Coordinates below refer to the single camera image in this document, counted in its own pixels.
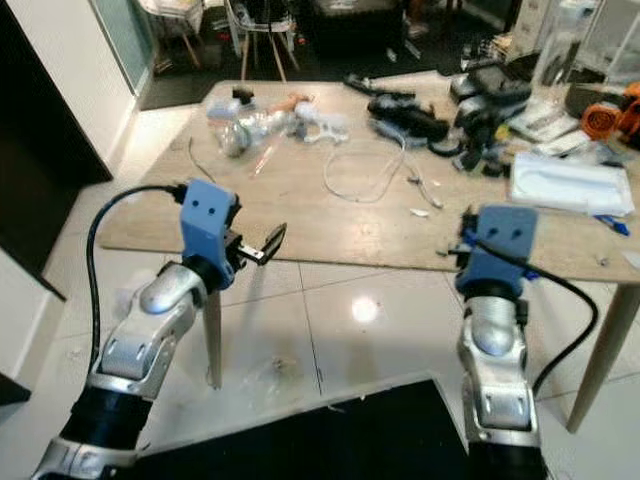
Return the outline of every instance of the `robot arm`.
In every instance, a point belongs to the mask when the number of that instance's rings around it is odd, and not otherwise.
[[[182,264],[165,265],[134,294],[127,318],[111,332],[33,478],[110,478],[133,466],[136,442],[180,339],[209,296],[229,287],[247,259],[264,265],[282,244],[286,224],[262,250],[244,245],[230,230],[239,209],[235,194],[199,180],[190,183],[181,212]]]
[[[532,390],[524,377],[527,304],[522,268],[483,250],[484,241],[527,259],[536,212],[486,206],[463,217],[463,243],[453,252],[462,271],[456,289],[465,297],[458,354],[465,370],[463,404],[472,478],[544,479],[546,467]]]

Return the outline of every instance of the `black floor mat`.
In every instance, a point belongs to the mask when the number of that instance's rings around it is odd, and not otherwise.
[[[197,47],[196,41],[192,41],[207,64],[202,70],[194,69],[180,39],[171,42],[168,56],[173,60],[174,66],[165,73],[154,76],[142,102],[142,110],[198,103],[217,82],[240,78],[241,61],[235,56],[230,40],[221,40],[211,29],[211,22],[223,14],[224,11],[219,9],[209,9],[205,13],[201,34],[206,52],[202,46]],[[443,35],[443,15],[441,11],[428,14],[429,33],[413,41],[422,53],[420,59],[416,59],[405,48],[396,52],[396,62],[387,58],[384,49],[349,52],[346,47],[340,56],[319,56],[307,42],[295,47],[295,56],[300,64],[299,72],[293,69],[286,52],[280,48],[287,79],[341,81],[348,73],[375,78],[428,70],[437,70],[442,75],[458,73],[463,45],[491,39],[498,32],[482,20],[459,12],[454,15],[450,33]],[[260,63],[256,69],[253,56],[249,56],[247,79],[280,80],[266,35],[260,37],[263,37],[259,47]],[[217,53],[211,49],[214,46],[218,48]]]
[[[466,453],[425,381],[144,457],[126,478],[457,480]]]

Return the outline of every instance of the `orange power tool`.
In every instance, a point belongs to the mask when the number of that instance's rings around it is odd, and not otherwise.
[[[596,103],[582,115],[582,129],[593,140],[606,140],[615,131],[621,140],[640,149],[640,82],[629,85],[619,105]]]

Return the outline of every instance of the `white tile floor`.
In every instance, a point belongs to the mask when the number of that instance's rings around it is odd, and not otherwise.
[[[195,111],[141,113],[116,179],[82,192],[47,269],[69,297],[31,400],[0,408],[0,478],[24,478],[64,424],[83,384],[90,312],[82,260],[97,209],[144,172]],[[116,321],[117,289],[170,256],[99,250],[103,329]],[[162,449],[311,408],[375,383],[438,379],[462,431],[462,370],[455,354],[462,307],[449,274],[273,262],[241,272],[223,303],[223,388],[205,383],[202,326],[185,336],[154,404],[142,442]],[[604,309],[612,290],[582,284]],[[528,285],[529,371],[539,370],[583,328],[587,311],[546,282]],[[577,435],[564,429],[593,339],[552,375],[538,401],[544,453],[558,479],[635,478],[640,468],[640,325]]]

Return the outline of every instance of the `chair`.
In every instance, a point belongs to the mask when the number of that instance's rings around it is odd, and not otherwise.
[[[154,27],[164,38],[181,37],[184,41],[191,61],[196,68],[201,68],[200,60],[189,42],[188,35],[193,33],[204,45],[200,37],[200,26],[204,15],[202,0],[138,0],[142,9],[156,21]]]
[[[258,33],[274,33],[280,39],[282,44],[284,45],[287,54],[289,55],[289,59],[293,64],[296,70],[300,70],[298,66],[298,62],[296,61],[296,57],[293,55],[293,28],[294,21],[290,15],[287,15],[281,21],[272,22],[271,28],[269,28],[269,24],[257,24],[247,19],[240,19],[234,10],[234,6],[231,3],[231,0],[224,0],[225,9],[227,12],[227,18],[229,20],[229,30],[231,31],[231,39],[233,41],[233,49],[236,55],[239,57],[240,53],[240,39],[238,32],[244,32],[244,44],[242,46],[242,71],[240,74],[240,79],[244,82],[247,74],[247,59],[249,57],[249,46],[250,39],[253,36],[253,61],[254,66],[258,65]],[[280,61],[280,55],[278,54],[278,48],[276,46],[275,41],[273,40],[273,35],[269,35],[269,42],[271,43],[271,48],[273,49],[273,56],[276,61],[276,65],[278,66],[278,72],[280,73],[280,78],[284,83],[286,83],[287,78],[284,74],[284,69],[282,68],[282,62]]]

